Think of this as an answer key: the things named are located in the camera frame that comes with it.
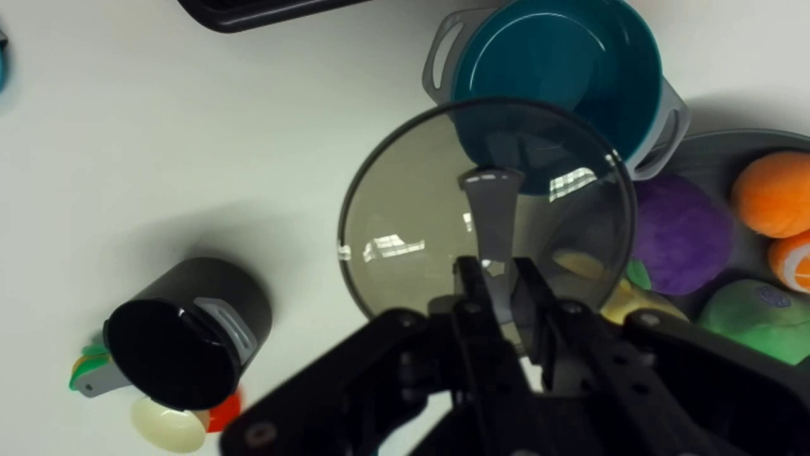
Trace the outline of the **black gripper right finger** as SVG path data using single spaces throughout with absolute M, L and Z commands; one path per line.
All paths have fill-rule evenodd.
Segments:
M 530 257 L 516 260 L 512 308 L 541 366 L 550 456 L 676 456 L 676 405 L 632 343 L 584 304 L 560 298 Z

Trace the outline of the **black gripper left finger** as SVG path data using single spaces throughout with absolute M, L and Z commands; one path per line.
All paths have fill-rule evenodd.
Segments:
M 426 456 L 538 456 L 535 395 L 493 316 L 480 262 L 460 256 L 451 297 L 431 304 L 445 327 L 451 411 L 426 438 Z

